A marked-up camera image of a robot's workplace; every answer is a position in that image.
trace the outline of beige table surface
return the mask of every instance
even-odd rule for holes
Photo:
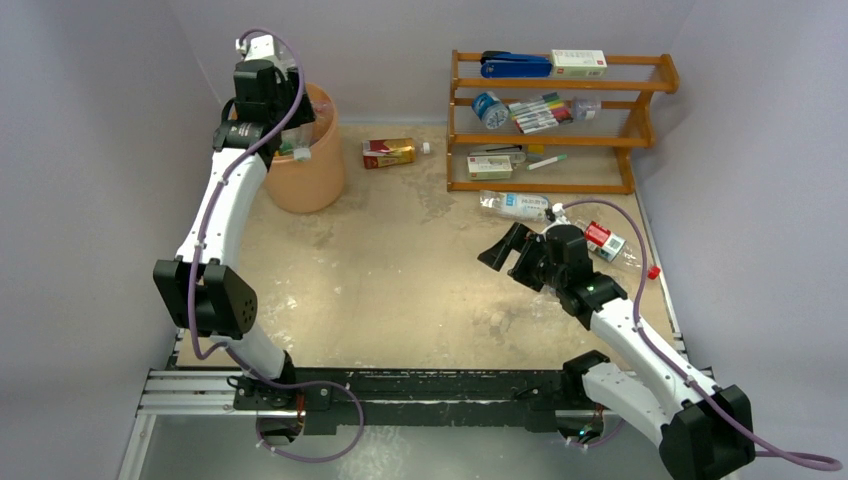
[[[477,261],[512,221],[481,214],[476,192],[445,190],[444,126],[344,126],[342,136],[347,179],[338,201],[296,215],[278,209],[260,189],[242,240],[238,271],[258,295],[257,322],[290,352],[295,365],[560,368],[597,349],[627,367],[552,296],[509,278],[509,262],[497,273]],[[407,136],[432,142],[435,154],[412,165],[363,168],[363,139]],[[572,150],[551,175],[618,178],[611,155],[590,158],[584,150]],[[579,198],[548,197],[555,202]],[[641,226],[634,196],[600,197],[617,202]],[[578,206],[573,212],[599,221],[637,248],[617,212],[603,206]],[[637,274],[593,260],[632,298]],[[659,281],[649,281],[642,314],[671,340]],[[179,366],[233,365],[222,352],[201,362],[187,339],[183,342]]]

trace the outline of bottle with red label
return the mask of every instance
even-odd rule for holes
[[[558,206],[554,205],[552,209],[557,218],[556,222],[571,224],[583,230],[586,234],[586,243],[589,251],[594,252],[597,256],[622,270],[633,273],[640,273],[642,271],[642,262],[630,244],[627,243],[627,240],[604,228],[598,222],[580,217],[566,217],[561,206],[557,208]],[[656,265],[648,269],[648,278],[651,280],[657,278],[659,274],[660,268]]]

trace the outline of plastic bin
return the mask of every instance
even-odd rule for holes
[[[265,189],[274,204],[292,213],[326,208],[344,190],[344,160],[336,106],[327,92],[317,85],[307,83],[306,91],[312,104],[323,105],[323,113],[331,117],[315,122],[312,138],[318,141],[312,145],[312,159],[298,162],[291,155],[275,157],[265,177]]]

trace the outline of gray wall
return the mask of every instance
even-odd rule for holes
[[[232,96],[235,37],[261,25],[290,41],[343,120],[438,123],[452,49],[665,53],[693,1],[170,0],[220,99]]]
[[[843,461],[847,30],[844,2],[699,0],[637,162],[694,361],[748,393],[757,433]],[[743,477],[835,478],[768,459]]]
[[[114,478],[218,106],[163,0],[0,3],[0,478]]]

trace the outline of blue stapler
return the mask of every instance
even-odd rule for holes
[[[480,75],[486,78],[547,77],[551,73],[551,61],[539,55],[486,50],[480,63]]]

